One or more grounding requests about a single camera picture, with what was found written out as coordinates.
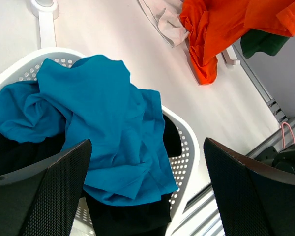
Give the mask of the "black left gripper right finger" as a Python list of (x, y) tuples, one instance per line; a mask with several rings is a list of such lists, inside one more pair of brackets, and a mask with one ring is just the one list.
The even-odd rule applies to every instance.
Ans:
[(295, 236), (295, 175), (239, 154), (212, 138), (204, 154), (228, 236)]

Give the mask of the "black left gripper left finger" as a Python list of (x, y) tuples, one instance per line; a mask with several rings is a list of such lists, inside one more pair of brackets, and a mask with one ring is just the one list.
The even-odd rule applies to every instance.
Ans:
[(92, 152), (83, 140), (0, 176), (0, 236), (70, 235)]

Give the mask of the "black t shirt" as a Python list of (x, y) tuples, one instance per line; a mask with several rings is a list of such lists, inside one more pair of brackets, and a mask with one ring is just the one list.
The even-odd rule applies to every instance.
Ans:
[[(67, 145), (65, 134), (59, 133), (38, 143), (19, 143), (0, 133), (0, 176), (54, 156), (86, 139)], [(81, 197), (86, 200), (98, 236), (163, 236), (172, 220), (171, 193), (162, 195), (158, 201), (137, 206), (110, 206), (83, 189)]]

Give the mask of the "blue t shirt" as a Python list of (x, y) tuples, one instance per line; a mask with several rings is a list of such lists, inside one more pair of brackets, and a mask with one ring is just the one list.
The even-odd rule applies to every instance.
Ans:
[(160, 93), (130, 82), (121, 60), (95, 55), (71, 67), (46, 59), (34, 81), (0, 91), (0, 133), (39, 143), (65, 134), (63, 149), (89, 139), (83, 189), (111, 206), (159, 201), (177, 190), (165, 149)]

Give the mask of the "orange t shirt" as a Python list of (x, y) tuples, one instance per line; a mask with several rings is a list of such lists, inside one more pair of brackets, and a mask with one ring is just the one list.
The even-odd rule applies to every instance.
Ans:
[(199, 84), (217, 77), (217, 54), (250, 29), (295, 36), (295, 0), (185, 0), (180, 20)]

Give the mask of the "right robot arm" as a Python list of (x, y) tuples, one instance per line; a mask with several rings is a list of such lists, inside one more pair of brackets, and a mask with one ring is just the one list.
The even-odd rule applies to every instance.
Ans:
[(255, 160), (295, 175), (295, 144), (280, 152), (273, 146), (267, 147)]

